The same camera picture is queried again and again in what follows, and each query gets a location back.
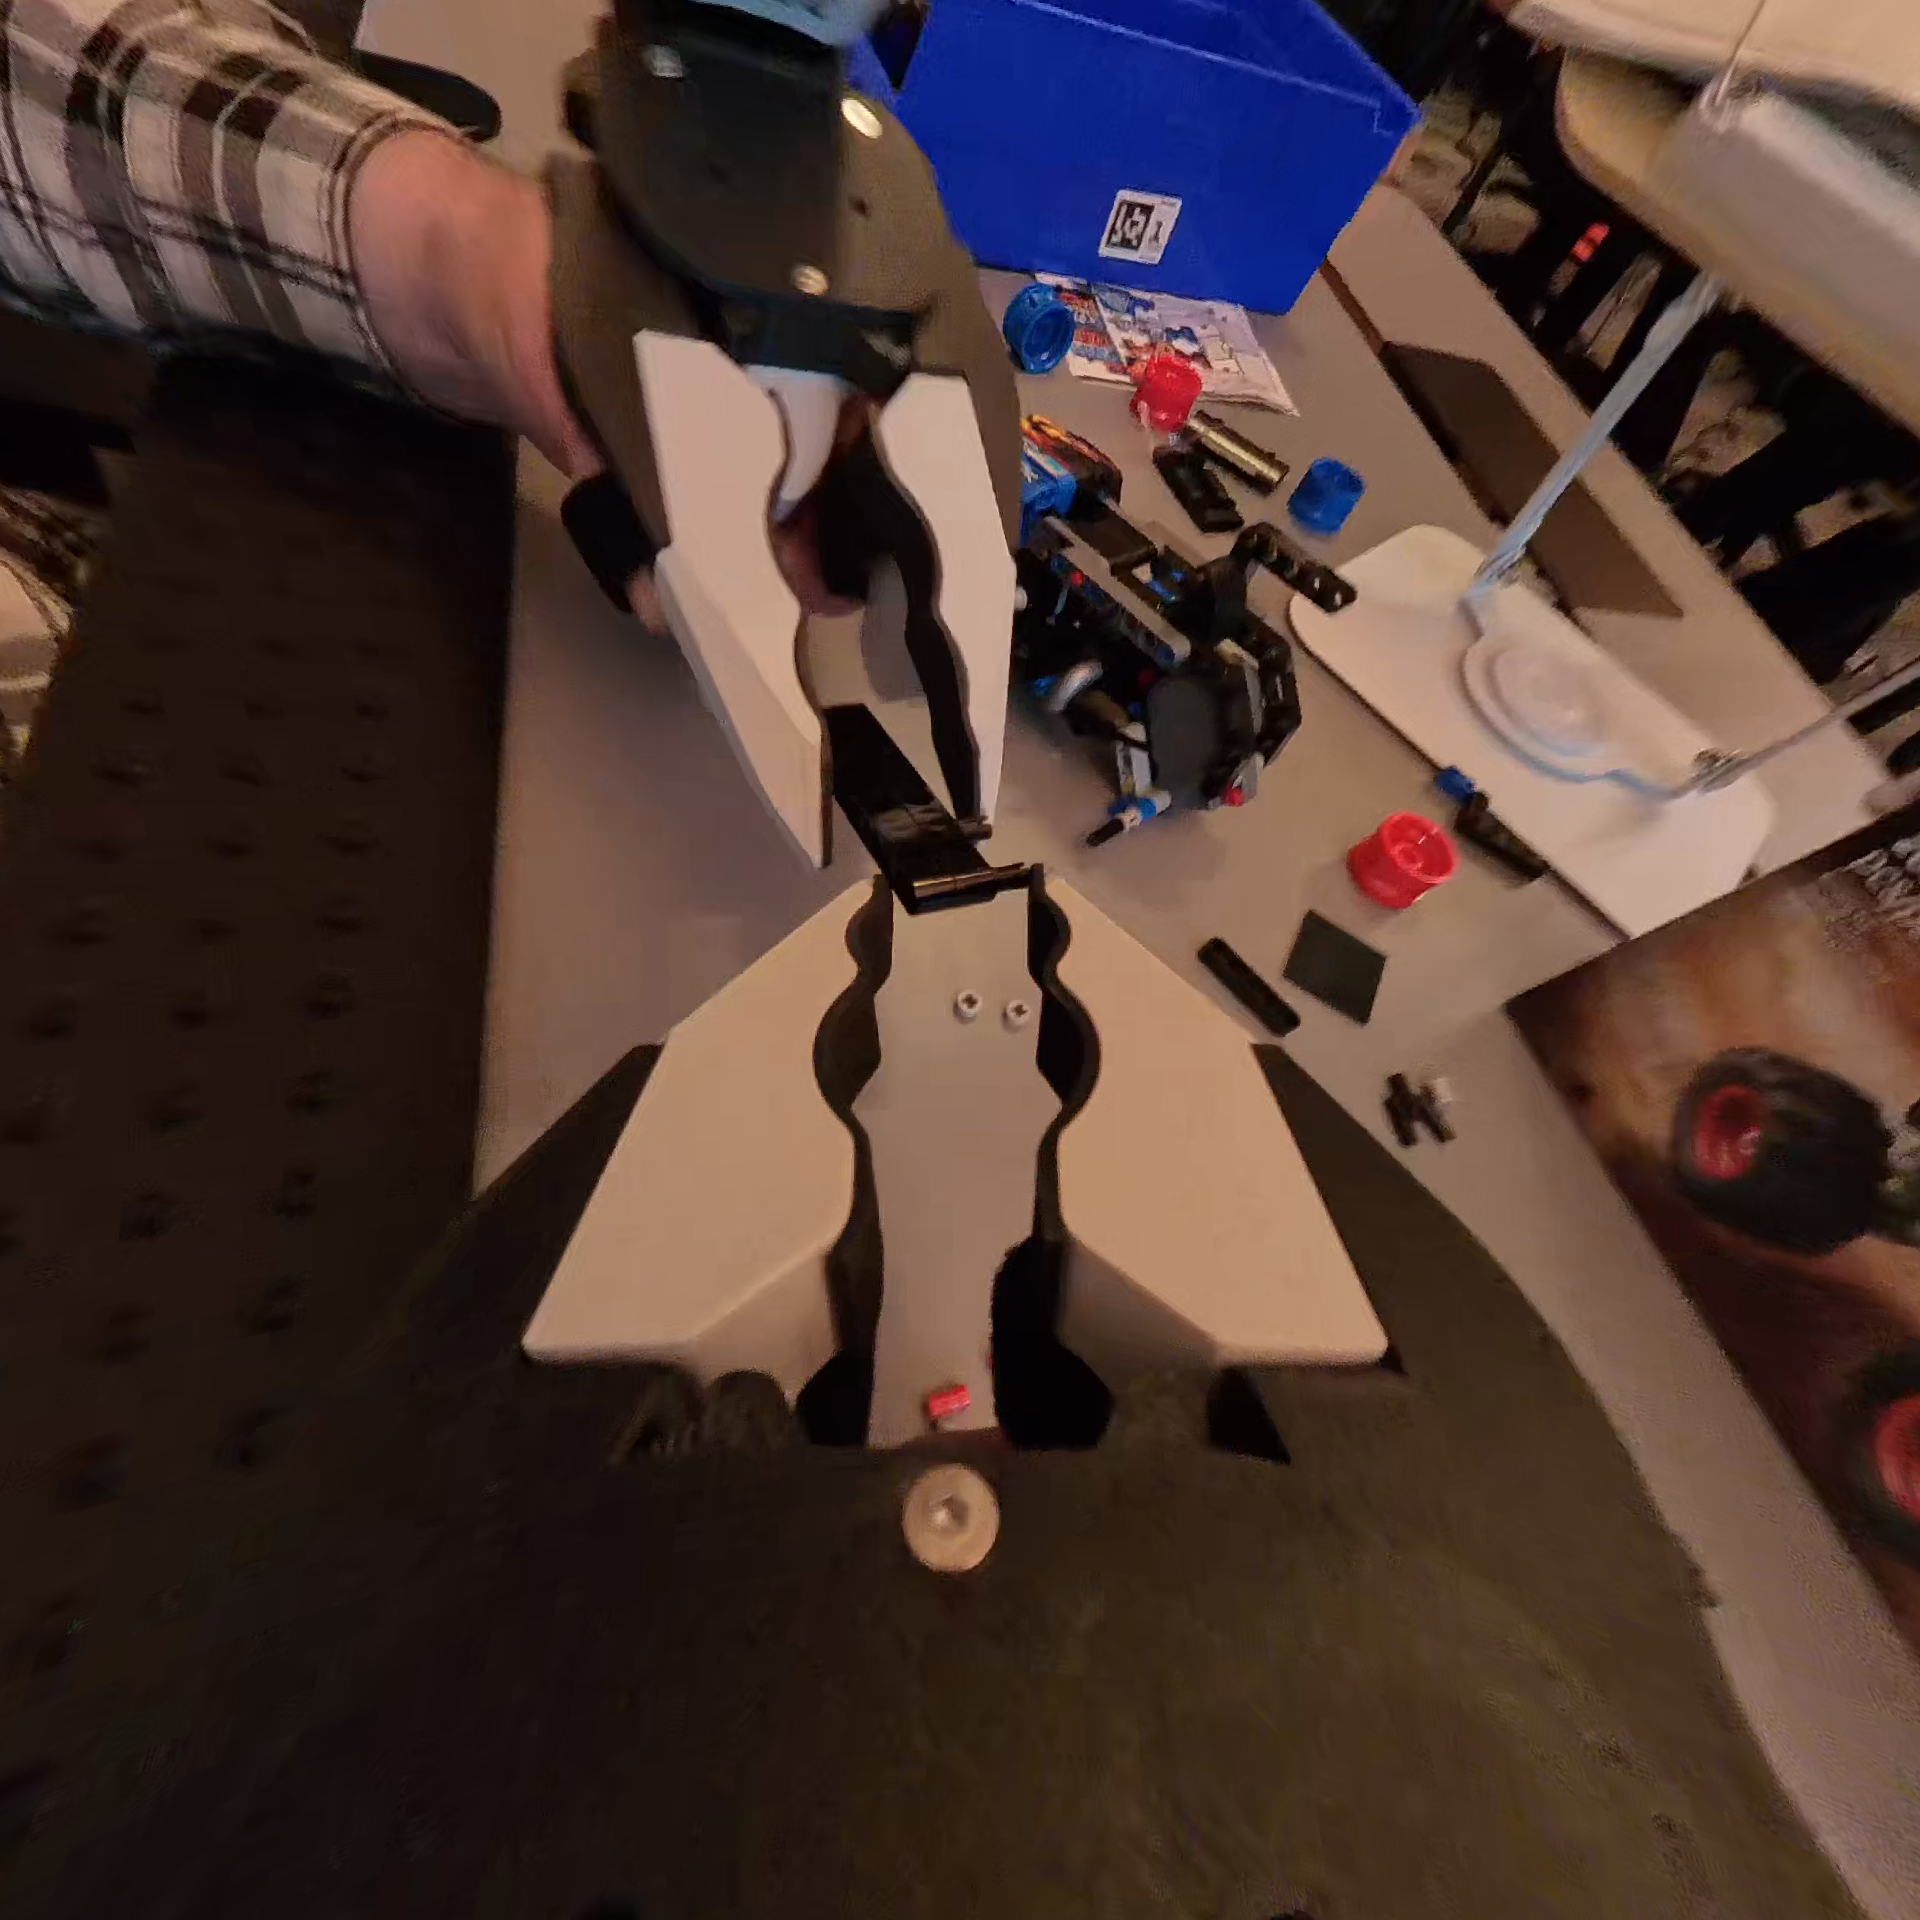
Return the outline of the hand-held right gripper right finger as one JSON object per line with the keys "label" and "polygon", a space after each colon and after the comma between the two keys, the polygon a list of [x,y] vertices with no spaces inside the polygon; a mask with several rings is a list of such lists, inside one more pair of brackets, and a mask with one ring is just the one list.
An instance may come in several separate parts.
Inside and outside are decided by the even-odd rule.
{"label": "hand-held right gripper right finger", "polygon": [[1006,1439],[1087,1450],[1149,1378],[1206,1402],[1223,1377],[1386,1362],[1267,1050],[1064,879],[1026,884],[1023,957],[1059,1111],[992,1291]]}

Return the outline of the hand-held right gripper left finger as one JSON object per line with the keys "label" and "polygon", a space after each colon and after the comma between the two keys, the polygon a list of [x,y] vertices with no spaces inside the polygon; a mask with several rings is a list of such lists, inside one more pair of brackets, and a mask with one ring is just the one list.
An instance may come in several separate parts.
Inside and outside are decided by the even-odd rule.
{"label": "hand-held right gripper left finger", "polygon": [[819,1445],[871,1438],[883,1305],[872,1148],[895,900],[848,887],[653,1057],[522,1351],[767,1377]]}

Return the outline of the toy brick truck model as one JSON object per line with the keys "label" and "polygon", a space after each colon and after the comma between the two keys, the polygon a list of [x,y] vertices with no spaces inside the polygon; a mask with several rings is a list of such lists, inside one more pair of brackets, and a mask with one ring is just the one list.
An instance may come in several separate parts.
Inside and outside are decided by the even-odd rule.
{"label": "toy brick truck model", "polygon": [[1022,418],[1014,681],[1029,701],[1111,759],[1095,850],[1170,811],[1238,810],[1303,725],[1288,639],[1253,579],[1310,611],[1358,593],[1283,527],[1243,519],[1197,561],[1119,510],[1119,468],[1046,415]]}

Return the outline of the long black brick beam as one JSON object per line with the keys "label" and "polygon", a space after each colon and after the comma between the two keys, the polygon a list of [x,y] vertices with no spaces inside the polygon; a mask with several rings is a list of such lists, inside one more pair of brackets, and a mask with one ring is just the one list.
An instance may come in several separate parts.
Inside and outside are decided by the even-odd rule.
{"label": "long black brick beam", "polygon": [[907,915],[984,902],[1026,889],[1023,862],[990,863],[990,827],[962,822],[863,703],[822,711],[832,803]]}

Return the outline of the person's left forearm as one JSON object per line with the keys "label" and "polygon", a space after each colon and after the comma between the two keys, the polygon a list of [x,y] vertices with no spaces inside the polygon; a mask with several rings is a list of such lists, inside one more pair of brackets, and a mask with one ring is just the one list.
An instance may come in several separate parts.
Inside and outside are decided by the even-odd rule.
{"label": "person's left forearm", "polygon": [[271,5],[2,5],[4,305],[146,341],[220,333],[373,382],[351,190],[446,119]]}

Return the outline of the grey desk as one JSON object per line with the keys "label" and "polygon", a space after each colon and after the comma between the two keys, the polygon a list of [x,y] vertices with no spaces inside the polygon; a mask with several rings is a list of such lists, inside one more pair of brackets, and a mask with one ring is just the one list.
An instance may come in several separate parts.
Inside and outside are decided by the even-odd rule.
{"label": "grey desk", "polygon": [[[1327,453],[1366,494],[1338,561],[1413,524],[1494,535],[1375,361],[1339,278],[1263,326],[1301,405],[1283,458]],[[632,1043],[655,1039],[866,871],[803,868],[679,655],[612,618],[557,524],[559,478],[519,468],[487,1090],[476,1179],[519,1155]],[[1102,789],[1052,727],[1006,749],[1002,830],[1196,986],[1223,934],[1278,979],[1306,910],[1380,949],[1366,1027],[1311,1003],[1291,1058],[1380,1140],[1386,1076],[1440,1069],[1459,1142],[1413,1156],[1562,1339],[1711,1596],[1710,1631],[1795,1805],[1872,1915],[1916,1915],[1916,1662],[1874,1583],[1699,1323],[1503,1003],[1621,938],[1552,879],[1470,854],[1404,915],[1358,900],[1348,843],[1421,810],[1429,773],[1317,661],[1306,725],[1245,811],[1160,819],[1087,854]]]}

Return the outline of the person's left hand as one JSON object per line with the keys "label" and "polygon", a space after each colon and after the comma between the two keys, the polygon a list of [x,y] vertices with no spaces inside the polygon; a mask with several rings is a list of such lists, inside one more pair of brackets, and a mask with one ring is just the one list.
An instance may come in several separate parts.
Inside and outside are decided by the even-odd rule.
{"label": "person's left hand", "polygon": [[570,481],[598,474],[559,385],[542,187],[452,134],[406,131],[364,164],[348,236],[375,339],[406,388],[530,442]]}

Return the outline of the short black brick beam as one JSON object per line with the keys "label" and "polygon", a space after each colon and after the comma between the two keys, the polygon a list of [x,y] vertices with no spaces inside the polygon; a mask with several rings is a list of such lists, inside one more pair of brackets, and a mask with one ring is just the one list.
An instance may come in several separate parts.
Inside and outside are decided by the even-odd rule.
{"label": "short black brick beam", "polygon": [[1226,940],[1204,940],[1196,959],[1270,1038],[1286,1039],[1303,1025],[1286,999]]}

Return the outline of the black smooth square tile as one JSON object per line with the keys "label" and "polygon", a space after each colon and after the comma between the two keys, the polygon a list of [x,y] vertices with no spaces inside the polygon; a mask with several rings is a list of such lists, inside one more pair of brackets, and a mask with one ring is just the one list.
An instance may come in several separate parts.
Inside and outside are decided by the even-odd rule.
{"label": "black smooth square tile", "polygon": [[1343,1019],[1366,1027],[1386,979],[1386,953],[1310,907],[1286,949],[1283,977]]}

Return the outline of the colourful sticker sheet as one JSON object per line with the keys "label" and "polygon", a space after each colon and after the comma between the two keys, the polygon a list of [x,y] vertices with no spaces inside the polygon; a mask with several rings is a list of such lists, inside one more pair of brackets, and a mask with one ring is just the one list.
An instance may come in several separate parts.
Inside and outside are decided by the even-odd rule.
{"label": "colourful sticker sheet", "polygon": [[1147,358],[1175,351],[1197,367],[1202,401],[1299,414],[1251,316],[1236,305],[1149,294],[1063,275],[1039,275],[1036,283],[1046,286],[1071,314],[1074,337],[1063,366],[1074,378],[1133,386]]}

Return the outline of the large blue bin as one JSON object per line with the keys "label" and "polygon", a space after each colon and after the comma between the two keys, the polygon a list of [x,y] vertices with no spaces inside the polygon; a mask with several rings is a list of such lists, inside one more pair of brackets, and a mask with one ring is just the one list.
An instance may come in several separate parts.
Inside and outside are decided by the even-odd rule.
{"label": "large blue bin", "polygon": [[848,74],[980,266],[1270,316],[1419,126],[1311,3],[934,3]]}

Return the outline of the dark printed toy box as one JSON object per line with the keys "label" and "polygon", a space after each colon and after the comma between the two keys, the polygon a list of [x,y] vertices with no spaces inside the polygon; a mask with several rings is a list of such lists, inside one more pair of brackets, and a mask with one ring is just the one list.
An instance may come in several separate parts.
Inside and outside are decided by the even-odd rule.
{"label": "dark printed toy box", "polygon": [[1506,1013],[1916,1643],[1916,805]]}

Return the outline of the black perforated panel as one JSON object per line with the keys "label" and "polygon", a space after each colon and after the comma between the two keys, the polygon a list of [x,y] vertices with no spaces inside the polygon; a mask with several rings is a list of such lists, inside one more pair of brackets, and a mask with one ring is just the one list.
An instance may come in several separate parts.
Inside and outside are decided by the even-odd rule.
{"label": "black perforated panel", "polygon": [[4,1769],[167,1659],[466,1193],[516,458],[174,361],[4,819]]}

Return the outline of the person's plaid shirt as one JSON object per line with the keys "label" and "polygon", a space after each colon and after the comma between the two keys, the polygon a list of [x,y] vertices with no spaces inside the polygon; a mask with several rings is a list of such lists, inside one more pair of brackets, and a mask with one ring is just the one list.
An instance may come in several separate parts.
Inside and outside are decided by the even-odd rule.
{"label": "person's plaid shirt", "polygon": [[70,646],[104,515],[2,487],[2,782],[15,779]]}

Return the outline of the black frame brick piece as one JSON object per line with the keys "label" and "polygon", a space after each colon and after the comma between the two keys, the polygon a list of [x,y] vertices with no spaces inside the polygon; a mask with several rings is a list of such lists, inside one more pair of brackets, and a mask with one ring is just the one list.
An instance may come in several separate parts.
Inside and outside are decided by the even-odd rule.
{"label": "black frame brick piece", "polygon": [[1154,451],[1152,467],[1196,532],[1228,537],[1240,530],[1240,508],[1202,453],[1163,446]]}

